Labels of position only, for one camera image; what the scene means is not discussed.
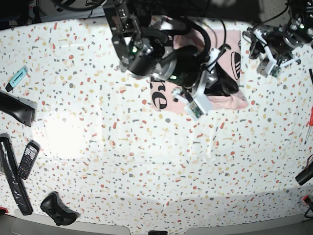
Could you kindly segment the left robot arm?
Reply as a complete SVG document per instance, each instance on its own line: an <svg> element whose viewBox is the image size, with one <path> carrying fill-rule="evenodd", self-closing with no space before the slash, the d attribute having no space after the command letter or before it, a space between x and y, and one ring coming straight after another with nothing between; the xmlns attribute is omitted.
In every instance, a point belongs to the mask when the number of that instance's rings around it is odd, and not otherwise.
<svg viewBox="0 0 313 235"><path fill-rule="evenodd" d="M313 42L313 2L311 0L289 0L283 12L288 12L290 19L285 26L266 25L281 16L272 17L254 27L247 28L243 36L250 38L249 58L257 59L261 54L261 71L264 76L278 77L283 68L301 59L293 51Z"/></svg>

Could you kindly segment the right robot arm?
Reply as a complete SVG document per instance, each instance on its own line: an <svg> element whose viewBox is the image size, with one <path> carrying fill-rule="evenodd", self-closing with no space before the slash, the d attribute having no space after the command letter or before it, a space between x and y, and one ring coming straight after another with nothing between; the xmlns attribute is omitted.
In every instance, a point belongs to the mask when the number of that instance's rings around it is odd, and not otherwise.
<svg viewBox="0 0 313 235"><path fill-rule="evenodd" d="M134 78L169 82L175 102L201 110L209 107L211 96L238 92L238 84L218 62L229 45L213 48L207 31L197 23L178 17L184 29L157 29L150 25L152 14L145 1L113 0L103 10L122 70Z"/></svg>

